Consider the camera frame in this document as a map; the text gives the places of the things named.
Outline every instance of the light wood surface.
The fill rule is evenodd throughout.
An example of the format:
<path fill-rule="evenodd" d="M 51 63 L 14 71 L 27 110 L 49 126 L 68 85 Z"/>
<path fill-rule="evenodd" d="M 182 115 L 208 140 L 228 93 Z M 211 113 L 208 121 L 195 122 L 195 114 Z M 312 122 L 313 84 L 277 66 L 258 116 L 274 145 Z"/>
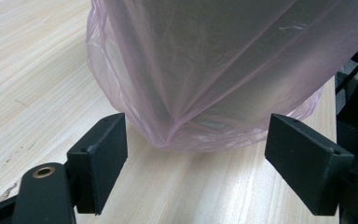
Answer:
<path fill-rule="evenodd" d="M 87 67 L 90 0 L 0 0 L 0 201 L 32 167 L 116 113 Z M 334 83 L 307 123 L 335 138 Z M 128 125 L 129 158 L 101 216 L 77 223 L 337 223 L 315 217 L 264 158 L 265 142 L 219 153 L 151 147 Z"/>

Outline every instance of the translucent plastic wrap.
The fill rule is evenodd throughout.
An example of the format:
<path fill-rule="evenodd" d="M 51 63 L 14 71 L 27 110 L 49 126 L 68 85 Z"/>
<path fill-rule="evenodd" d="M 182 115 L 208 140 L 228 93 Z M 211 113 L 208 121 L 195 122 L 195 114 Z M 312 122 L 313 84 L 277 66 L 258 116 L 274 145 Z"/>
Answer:
<path fill-rule="evenodd" d="M 271 113 L 311 114 L 358 50 L 358 0 L 92 0 L 87 47 L 154 146 L 224 150 L 263 139 Z"/>

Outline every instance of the wrapped object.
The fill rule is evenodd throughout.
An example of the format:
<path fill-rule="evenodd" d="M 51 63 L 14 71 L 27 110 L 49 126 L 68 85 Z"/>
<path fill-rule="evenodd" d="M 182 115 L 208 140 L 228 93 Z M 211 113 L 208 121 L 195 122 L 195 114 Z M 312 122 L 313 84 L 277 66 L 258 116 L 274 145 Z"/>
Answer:
<path fill-rule="evenodd" d="M 312 112 L 358 50 L 358 1 L 92 0 L 87 32 L 91 72 L 149 142 L 216 151 Z"/>

